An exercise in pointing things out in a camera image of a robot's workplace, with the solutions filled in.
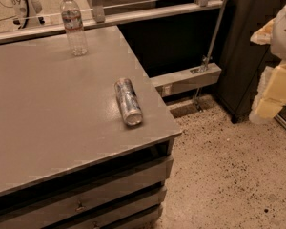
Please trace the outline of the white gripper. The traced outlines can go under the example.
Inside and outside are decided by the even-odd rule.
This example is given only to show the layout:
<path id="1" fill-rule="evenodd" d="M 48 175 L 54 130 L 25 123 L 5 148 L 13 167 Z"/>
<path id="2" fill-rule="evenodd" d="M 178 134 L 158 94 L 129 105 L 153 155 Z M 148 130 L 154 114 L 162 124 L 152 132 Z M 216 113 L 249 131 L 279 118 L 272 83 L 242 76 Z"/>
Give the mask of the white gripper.
<path id="1" fill-rule="evenodd" d="M 257 45 L 271 44 L 271 53 L 286 60 L 286 5 L 276 19 L 267 22 L 255 31 L 250 41 Z M 286 105 L 286 61 L 272 68 L 267 66 L 257 87 L 249 120 L 254 124 L 264 124 L 273 119 Z"/>

